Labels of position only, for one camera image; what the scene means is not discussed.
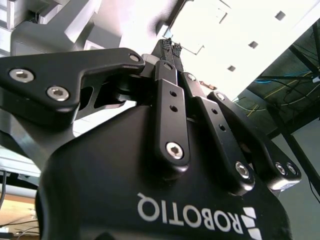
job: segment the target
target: yellow cable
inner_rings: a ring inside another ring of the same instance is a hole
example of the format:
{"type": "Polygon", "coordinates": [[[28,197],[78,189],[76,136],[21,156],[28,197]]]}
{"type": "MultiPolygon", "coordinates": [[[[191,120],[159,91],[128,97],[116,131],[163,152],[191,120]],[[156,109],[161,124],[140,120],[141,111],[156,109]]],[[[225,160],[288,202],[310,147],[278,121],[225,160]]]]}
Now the yellow cable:
{"type": "MultiPolygon", "coordinates": [[[[311,71],[308,71],[306,74],[303,75],[303,77],[307,76],[307,75],[310,74],[310,73],[311,73],[311,71]]],[[[296,81],[298,81],[298,80],[293,80],[293,81],[289,82],[287,85],[293,84],[293,83],[295,83],[296,81]]],[[[273,94],[279,92],[280,90],[284,89],[285,87],[286,87],[286,86],[282,86],[282,87],[278,88],[277,90],[269,93],[269,94],[268,94],[267,96],[265,96],[263,99],[266,99],[266,98],[272,96],[273,94]]]]}
{"type": "MultiPolygon", "coordinates": [[[[307,75],[310,74],[310,73],[311,73],[311,71],[308,71],[306,74],[303,75],[303,77],[307,76],[307,75]]],[[[293,84],[293,83],[295,83],[295,82],[297,82],[297,81],[298,81],[298,80],[293,80],[293,81],[289,82],[287,85],[293,84]]],[[[263,99],[267,99],[268,97],[272,96],[273,94],[276,94],[277,92],[281,91],[281,90],[284,89],[285,87],[286,87],[286,86],[282,86],[282,87],[278,88],[277,90],[269,93],[269,94],[268,94],[267,96],[265,96],[263,99]]],[[[254,111],[255,111],[255,109],[256,109],[257,107],[258,107],[258,104],[256,104],[256,105],[254,106],[254,108],[251,110],[251,112],[249,112],[249,114],[247,115],[247,117],[249,117],[252,113],[254,113],[254,111]]]]}
{"type": "Polygon", "coordinates": [[[254,108],[251,110],[251,112],[249,112],[249,114],[247,115],[247,117],[249,117],[254,111],[255,109],[258,107],[258,105],[255,105],[254,108]]]}

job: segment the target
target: black mechanical arm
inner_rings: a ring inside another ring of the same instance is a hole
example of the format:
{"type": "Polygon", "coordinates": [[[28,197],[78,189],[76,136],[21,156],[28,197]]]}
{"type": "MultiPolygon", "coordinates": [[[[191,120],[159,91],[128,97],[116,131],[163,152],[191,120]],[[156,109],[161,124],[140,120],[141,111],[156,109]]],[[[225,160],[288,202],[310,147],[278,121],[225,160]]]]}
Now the black mechanical arm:
{"type": "Polygon", "coordinates": [[[43,240],[292,239],[277,195],[298,167],[160,40],[0,59],[0,144],[41,169],[43,240]],[[73,121],[137,105],[75,138],[73,121]]]}

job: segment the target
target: black bar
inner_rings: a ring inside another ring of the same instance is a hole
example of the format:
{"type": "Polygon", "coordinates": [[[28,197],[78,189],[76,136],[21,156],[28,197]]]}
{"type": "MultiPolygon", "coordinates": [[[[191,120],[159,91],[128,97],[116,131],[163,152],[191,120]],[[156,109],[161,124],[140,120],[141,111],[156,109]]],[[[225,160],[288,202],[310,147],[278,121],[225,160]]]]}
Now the black bar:
{"type": "MultiPolygon", "coordinates": [[[[285,125],[290,134],[294,133],[298,129],[312,122],[313,120],[320,117],[320,102],[315,102],[311,107],[306,110],[300,112],[294,119],[289,120],[285,125]]],[[[268,134],[270,139],[275,138],[280,133],[279,129],[276,128],[272,132],[268,134]]]]}
{"type": "Polygon", "coordinates": [[[281,134],[283,135],[285,141],[289,145],[290,149],[292,150],[293,154],[295,155],[296,159],[300,163],[301,167],[305,171],[313,187],[315,188],[317,193],[320,194],[320,176],[317,173],[316,169],[314,168],[314,166],[312,165],[312,163],[300,147],[295,137],[289,133],[286,124],[280,117],[277,110],[268,108],[268,112],[271,115],[275,124],[277,125],[278,129],[280,130],[281,134]]]}
{"type": "Polygon", "coordinates": [[[293,45],[289,47],[289,50],[314,74],[319,74],[318,68],[306,57],[304,56],[298,49],[296,49],[293,45]]]}
{"type": "Polygon", "coordinates": [[[283,80],[312,80],[312,77],[309,76],[259,76],[257,77],[257,80],[277,80],[277,79],[283,79],[283,80]]]}
{"type": "Polygon", "coordinates": [[[318,57],[318,63],[320,66],[320,39],[319,39],[319,30],[318,30],[317,22],[315,22],[312,25],[312,29],[313,29],[313,35],[314,35],[315,48],[316,48],[316,55],[318,57]]]}

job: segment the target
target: metal bracket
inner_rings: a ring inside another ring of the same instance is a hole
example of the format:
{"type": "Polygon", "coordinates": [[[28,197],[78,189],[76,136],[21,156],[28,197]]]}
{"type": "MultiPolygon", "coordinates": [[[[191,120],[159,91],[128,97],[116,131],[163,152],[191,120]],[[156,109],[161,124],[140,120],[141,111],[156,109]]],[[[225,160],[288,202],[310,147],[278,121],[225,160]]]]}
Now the metal bracket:
{"type": "Polygon", "coordinates": [[[212,136],[212,146],[216,146],[221,161],[214,161],[222,186],[230,193],[243,195],[252,190],[255,177],[247,163],[229,125],[217,103],[204,98],[200,83],[190,73],[183,72],[181,81],[187,98],[198,119],[203,119],[212,136]]]}
{"type": "Polygon", "coordinates": [[[252,165],[271,190],[287,189],[301,180],[299,168],[240,109],[221,92],[213,91],[208,99],[217,102],[239,143],[248,147],[252,165]]]}
{"type": "Polygon", "coordinates": [[[0,107],[36,124],[66,128],[76,118],[82,87],[93,87],[93,96],[97,96],[106,77],[137,74],[144,66],[142,57],[127,48],[0,58],[0,107]],[[20,69],[21,73],[15,73],[18,77],[10,75],[14,69],[20,69]],[[48,97],[52,86],[64,88],[68,97],[48,97]]]}
{"type": "Polygon", "coordinates": [[[155,66],[155,154],[167,179],[175,179],[189,167],[190,153],[184,90],[177,86],[177,70],[166,61],[155,66]]]}

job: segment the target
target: white wall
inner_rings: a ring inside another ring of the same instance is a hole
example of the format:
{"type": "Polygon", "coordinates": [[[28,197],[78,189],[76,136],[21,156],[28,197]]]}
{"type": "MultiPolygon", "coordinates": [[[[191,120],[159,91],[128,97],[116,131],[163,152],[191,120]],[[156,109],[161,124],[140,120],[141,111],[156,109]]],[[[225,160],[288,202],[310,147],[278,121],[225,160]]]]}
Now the white wall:
{"type": "MultiPolygon", "coordinates": [[[[314,168],[320,173],[320,121],[316,119],[310,122],[294,132],[293,136],[314,168]]],[[[302,172],[302,181],[282,192],[279,197],[288,214],[293,237],[295,240],[320,239],[320,204],[310,190],[307,175],[282,135],[275,137],[272,141],[298,165],[302,172]]]]}

